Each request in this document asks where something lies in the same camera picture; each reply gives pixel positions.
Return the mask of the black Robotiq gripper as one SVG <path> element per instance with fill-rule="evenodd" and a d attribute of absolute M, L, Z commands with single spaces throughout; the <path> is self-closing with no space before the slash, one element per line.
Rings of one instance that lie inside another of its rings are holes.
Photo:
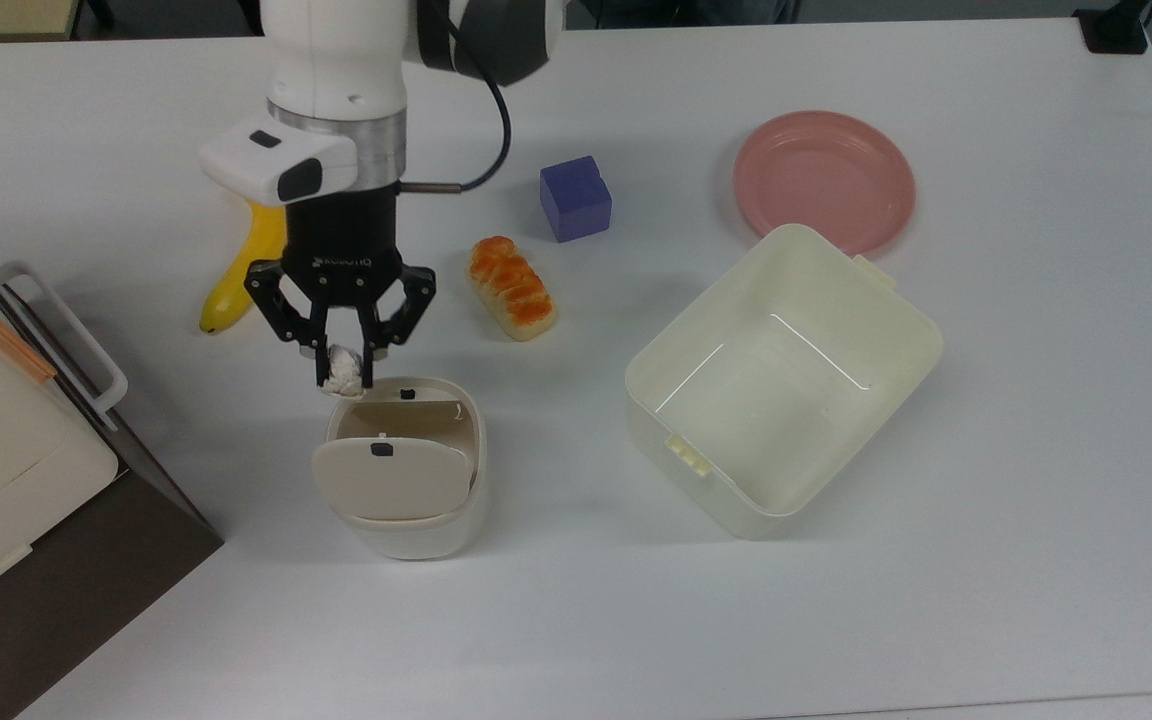
<path fill-rule="evenodd" d="M 244 287 L 280 341 L 296 342 L 314 361 L 316 384 L 329 377 L 329 306 L 358 306 L 364 347 L 361 386 L 374 386 L 374 363 L 392 344 L 406 344 L 435 297 L 435 272 L 402 265 L 396 247 L 397 184 L 293 202 L 285 209 L 282 260 L 248 265 Z M 310 305 L 301 314 L 282 290 L 285 278 Z M 394 282 L 403 302 L 382 320 L 378 302 Z"/>

